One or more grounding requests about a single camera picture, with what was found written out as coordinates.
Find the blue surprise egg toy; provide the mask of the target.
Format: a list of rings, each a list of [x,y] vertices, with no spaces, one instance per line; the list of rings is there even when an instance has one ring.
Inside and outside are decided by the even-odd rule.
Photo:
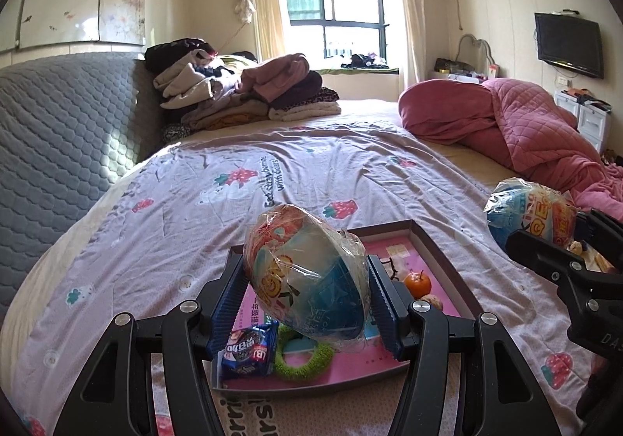
[[[510,235],[526,231],[556,246],[566,247],[574,236],[577,207],[568,192],[519,177],[497,184],[485,203],[489,232],[502,250]]]

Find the walnut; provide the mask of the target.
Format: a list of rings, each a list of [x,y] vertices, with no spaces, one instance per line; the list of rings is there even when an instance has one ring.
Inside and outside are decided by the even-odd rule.
[[[428,293],[427,295],[424,295],[421,300],[428,302],[430,305],[437,308],[438,311],[443,311],[442,300],[440,300],[438,296],[433,295],[433,293]]]

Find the blue oreo cookie packet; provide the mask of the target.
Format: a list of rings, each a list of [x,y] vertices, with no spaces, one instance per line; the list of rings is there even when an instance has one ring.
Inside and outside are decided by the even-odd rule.
[[[222,380],[269,376],[273,372],[278,329],[278,322],[270,322],[232,332],[221,358]]]

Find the orange tangerine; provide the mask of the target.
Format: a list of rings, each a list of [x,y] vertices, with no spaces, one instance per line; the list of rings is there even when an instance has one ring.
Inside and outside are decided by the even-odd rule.
[[[431,279],[423,270],[410,272],[403,284],[415,300],[422,299],[432,291]]]

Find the red blue surprise egg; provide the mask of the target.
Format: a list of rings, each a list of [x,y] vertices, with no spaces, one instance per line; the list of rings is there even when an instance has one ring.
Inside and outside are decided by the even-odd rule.
[[[247,280],[271,318],[335,347],[364,339],[371,289],[356,235],[281,204],[250,227],[243,256]]]

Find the white drawstring cloth bag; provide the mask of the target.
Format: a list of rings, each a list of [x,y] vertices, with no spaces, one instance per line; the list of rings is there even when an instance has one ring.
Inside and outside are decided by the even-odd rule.
[[[402,281],[408,273],[402,257],[381,258],[380,262],[391,280]]]

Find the small toy figure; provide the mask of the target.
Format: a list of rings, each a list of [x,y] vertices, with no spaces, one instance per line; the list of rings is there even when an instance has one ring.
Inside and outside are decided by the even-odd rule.
[[[594,272],[603,272],[604,274],[615,274],[617,269],[609,263],[599,251],[589,246],[586,242],[572,241],[568,246],[568,250],[581,257],[586,268]]]

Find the pink quilted blanket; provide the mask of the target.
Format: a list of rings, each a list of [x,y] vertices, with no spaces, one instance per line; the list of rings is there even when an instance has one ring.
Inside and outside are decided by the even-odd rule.
[[[535,83],[426,80],[400,95],[398,111],[416,138],[467,146],[527,181],[568,192],[577,208],[622,219],[622,169],[606,166],[577,119]]]

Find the white drawer cabinet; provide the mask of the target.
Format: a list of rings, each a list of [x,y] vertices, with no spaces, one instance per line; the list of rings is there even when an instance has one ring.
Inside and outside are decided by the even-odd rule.
[[[555,91],[554,102],[577,119],[577,130],[599,153],[606,148],[610,129],[611,107],[604,101],[578,98],[564,91]]]

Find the pink strawberry bed sheet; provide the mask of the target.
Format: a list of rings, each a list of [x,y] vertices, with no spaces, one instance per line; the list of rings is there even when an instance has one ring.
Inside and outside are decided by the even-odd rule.
[[[591,354],[568,341],[554,287],[491,238],[485,202],[508,176],[485,156],[436,147],[384,120],[241,127],[182,141],[115,185],[26,278],[2,329],[2,387],[32,434],[51,434],[117,314],[158,316],[195,297],[264,210],[291,203],[338,229],[421,226],[507,327],[562,433],[577,435]]]

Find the black flat tv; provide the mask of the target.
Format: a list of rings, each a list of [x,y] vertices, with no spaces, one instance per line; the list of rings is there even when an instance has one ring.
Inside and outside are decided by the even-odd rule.
[[[604,57],[600,26],[563,14],[535,13],[537,58],[548,65],[603,79]]]

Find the cream curtain right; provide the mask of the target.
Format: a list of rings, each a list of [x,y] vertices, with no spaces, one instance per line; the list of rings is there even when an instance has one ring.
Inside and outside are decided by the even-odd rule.
[[[401,0],[405,19],[405,57],[400,72],[409,88],[426,77],[426,13],[424,0]]]

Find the grey quilted headboard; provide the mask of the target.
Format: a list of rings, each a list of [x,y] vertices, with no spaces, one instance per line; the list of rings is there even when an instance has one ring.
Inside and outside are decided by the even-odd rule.
[[[1,309],[43,253],[162,145],[145,62],[79,53],[1,70]]]

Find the clothes on window sill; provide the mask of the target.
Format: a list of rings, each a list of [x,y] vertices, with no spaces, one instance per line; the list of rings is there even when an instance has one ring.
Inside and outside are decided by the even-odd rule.
[[[389,66],[383,58],[378,59],[372,54],[352,54],[348,62],[343,62],[343,69],[387,70]]]

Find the pile of folded clothes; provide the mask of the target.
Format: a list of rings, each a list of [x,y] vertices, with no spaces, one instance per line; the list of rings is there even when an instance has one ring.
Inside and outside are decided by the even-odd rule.
[[[301,53],[258,62],[249,52],[220,55],[204,40],[183,38],[149,47],[145,66],[171,138],[341,112],[338,93]]]

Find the window with dark frame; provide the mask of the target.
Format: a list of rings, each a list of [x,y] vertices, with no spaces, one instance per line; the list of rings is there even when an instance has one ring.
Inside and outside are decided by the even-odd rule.
[[[384,0],[286,0],[287,42],[315,64],[354,55],[387,57]]]

